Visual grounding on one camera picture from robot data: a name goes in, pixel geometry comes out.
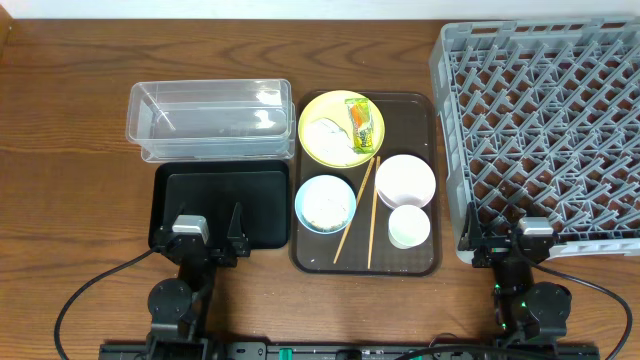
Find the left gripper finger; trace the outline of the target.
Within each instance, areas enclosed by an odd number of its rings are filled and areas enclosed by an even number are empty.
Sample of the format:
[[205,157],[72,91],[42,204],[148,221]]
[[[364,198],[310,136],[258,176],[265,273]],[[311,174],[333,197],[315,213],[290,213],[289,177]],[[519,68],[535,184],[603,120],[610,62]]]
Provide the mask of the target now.
[[171,231],[179,231],[181,229],[182,226],[182,216],[184,213],[184,208],[185,208],[185,203],[182,202],[175,213],[175,216],[173,217],[173,219],[170,222],[170,230]]
[[249,239],[246,236],[242,220],[243,206],[240,202],[234,205],[230,225],[227,231],[227,240],[232,246],[248,246]]

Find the small white cup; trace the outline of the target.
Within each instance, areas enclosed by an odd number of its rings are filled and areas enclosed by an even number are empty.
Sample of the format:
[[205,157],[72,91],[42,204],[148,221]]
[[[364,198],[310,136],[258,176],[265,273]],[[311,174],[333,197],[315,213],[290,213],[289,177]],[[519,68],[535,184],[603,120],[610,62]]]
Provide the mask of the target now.
[[419,207],[402,205],[394,209],[388,221],[388,236],[398,249],[410,249],[423,244],[431,234],[428,215]]

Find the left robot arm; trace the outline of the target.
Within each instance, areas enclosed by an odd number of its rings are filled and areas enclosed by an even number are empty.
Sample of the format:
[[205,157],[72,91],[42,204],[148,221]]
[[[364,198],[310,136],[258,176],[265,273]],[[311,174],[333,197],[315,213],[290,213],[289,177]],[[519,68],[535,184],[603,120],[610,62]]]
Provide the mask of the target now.
[[152,250],[179,266],[175,278],[156,284],[148,297],[151,330],[142,357],[164,359],[223,359],[225,346],[206,330],[216,270],[232,268],[251,253],[244,231],[243,207],[237,203],[224,236],[209,234],[206,218],[178,213],[152,238]]

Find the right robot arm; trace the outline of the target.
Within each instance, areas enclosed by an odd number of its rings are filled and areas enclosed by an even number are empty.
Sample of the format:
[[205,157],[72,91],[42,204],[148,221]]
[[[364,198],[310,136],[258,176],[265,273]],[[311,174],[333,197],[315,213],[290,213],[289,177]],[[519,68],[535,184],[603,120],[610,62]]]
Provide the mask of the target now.
[[481,227],[476,206],[467,205],[458,249],[473,253],[473,267],[493,271],[495,317],[503,329],[497,346],[552,348],[567,334],[571,292],[535,281],[532,271],[550,256],[556,238],[547,218],[530,216],[519,219],[505,236],[491,237]]

